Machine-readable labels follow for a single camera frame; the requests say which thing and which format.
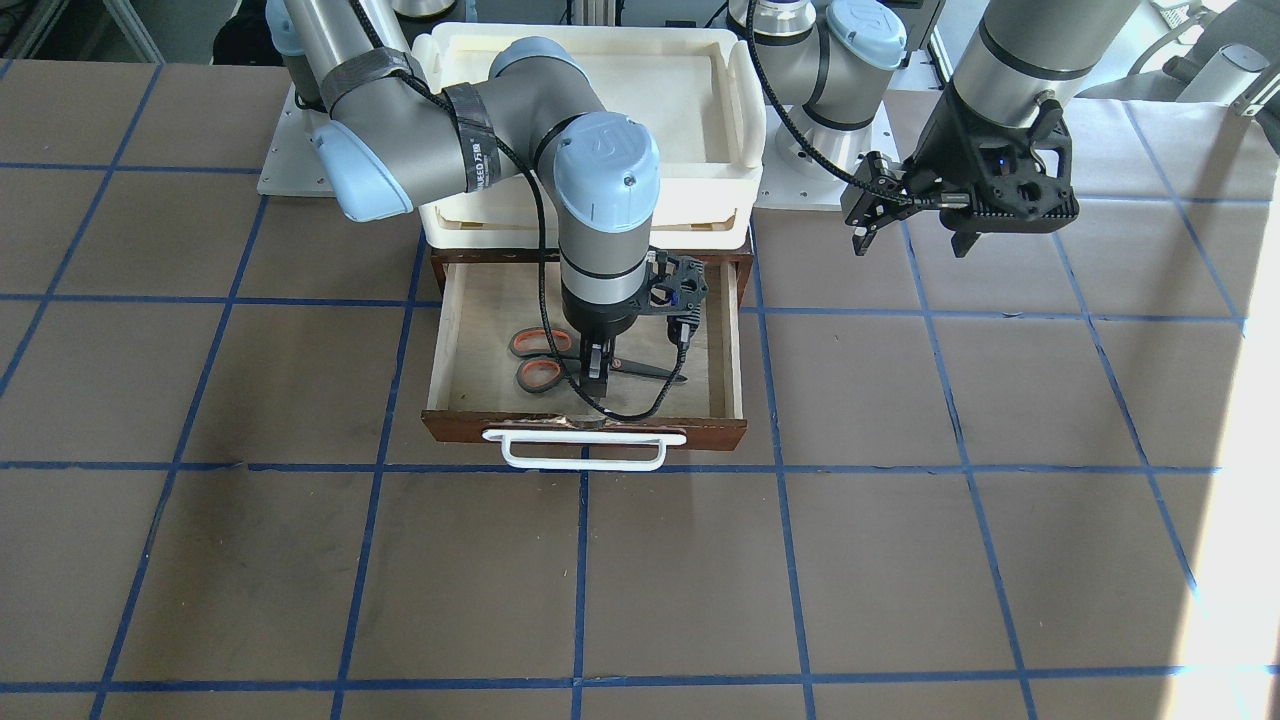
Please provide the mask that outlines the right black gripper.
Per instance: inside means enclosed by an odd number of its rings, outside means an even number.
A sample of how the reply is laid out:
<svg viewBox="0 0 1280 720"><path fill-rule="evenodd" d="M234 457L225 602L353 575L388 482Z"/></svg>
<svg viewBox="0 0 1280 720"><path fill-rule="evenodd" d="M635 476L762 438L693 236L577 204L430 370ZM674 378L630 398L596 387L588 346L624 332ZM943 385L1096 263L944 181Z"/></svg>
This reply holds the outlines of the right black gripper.
<svg viewBox="0 0 1280 720"><path fill-rule="evenodd" d="M566 319L586 340L586 395L604 398L611 342L640 315L667 320L668 340L691 342L701 323L705 263L686 255L646 255L621 275L595 275L566 263Z"/></svg>

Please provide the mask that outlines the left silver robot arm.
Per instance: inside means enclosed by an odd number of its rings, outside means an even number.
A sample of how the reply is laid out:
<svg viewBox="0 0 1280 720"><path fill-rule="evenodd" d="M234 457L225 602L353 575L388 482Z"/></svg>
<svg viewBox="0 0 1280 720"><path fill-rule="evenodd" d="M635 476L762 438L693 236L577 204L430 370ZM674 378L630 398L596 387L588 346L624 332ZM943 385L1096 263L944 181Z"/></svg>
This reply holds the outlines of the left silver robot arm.
<svg viewBox="0 0 1280 720"><path fill-rule="evenodd" d="M908 31L879 1L731 1L727 26L748 45L791 154L845 183L841 209L856 255L878 229L937 211L964 258L989 233L1047 234L1080 213L1064 113L1137 9L1134 1L991 1L946 81L914 151L840 161L809 138L868 128L909 53Z"/></svg>

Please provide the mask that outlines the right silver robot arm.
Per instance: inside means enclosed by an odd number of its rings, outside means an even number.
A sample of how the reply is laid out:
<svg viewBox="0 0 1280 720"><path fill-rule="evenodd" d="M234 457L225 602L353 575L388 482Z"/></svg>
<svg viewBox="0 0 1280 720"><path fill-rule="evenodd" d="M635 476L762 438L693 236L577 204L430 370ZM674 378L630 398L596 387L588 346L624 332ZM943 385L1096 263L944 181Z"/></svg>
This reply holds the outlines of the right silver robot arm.
<svg viewBox="0 0 1280 720"><path fill-rule="evenodd" d="M515 40L479 83L433 91L384 1L270 1L265 18L343 213L371 222L522 176L538 223L557 222L562 307L579 333L570 384L600 398L616 338L663 315L676 366L700 322L691 259L653 251L660 155L650 131L608 111L556 41Z"/></svg>

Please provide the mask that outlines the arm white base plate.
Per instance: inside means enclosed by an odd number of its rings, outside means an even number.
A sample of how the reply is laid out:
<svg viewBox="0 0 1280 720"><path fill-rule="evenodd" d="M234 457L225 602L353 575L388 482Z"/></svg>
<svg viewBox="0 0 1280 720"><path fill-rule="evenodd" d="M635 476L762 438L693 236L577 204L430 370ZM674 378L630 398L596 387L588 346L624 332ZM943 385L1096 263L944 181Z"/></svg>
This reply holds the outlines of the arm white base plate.
<svg viewBox="0 0 1280 720"><path fill-rule="evenodd" d="M294 99L294 86L289 86L262 163L257 182L259 193L311 199L335 197L314 147L315 131L328 122L326 113L300 108Z"/></svg>
<svg viewBox="0 0 1280 720"><path fill-rule="evenodd" d="M873 122L855 131L831 129L817 124L801 108L790 108L790 115L806 140L849 174L869 151L881 152L896 161L899 151L884 106L877 109ZM836 178L803 150L783 128L777 111L765 113L765 147L763 177L755 206L780 210L837 211L846 183Z"/></svg>

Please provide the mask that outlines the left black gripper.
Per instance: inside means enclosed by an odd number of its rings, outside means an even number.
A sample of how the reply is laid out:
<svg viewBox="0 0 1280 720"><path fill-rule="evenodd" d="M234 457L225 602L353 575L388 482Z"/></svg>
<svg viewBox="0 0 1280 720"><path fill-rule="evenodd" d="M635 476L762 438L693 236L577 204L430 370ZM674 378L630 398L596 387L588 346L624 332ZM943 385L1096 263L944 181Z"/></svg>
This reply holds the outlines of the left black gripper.
<svg viewBox="0 0 1280 720"><path fill-rule="evenodd" d="M1052 92L1033 102L1028 127L996 124L945 92L900 167L869 151L845 190L845 222L856 256L877 231L919 211L936 210L964 259L983 233L1051 233L1074 222L1080 205L1071 186L1071 137Z"/></svg>

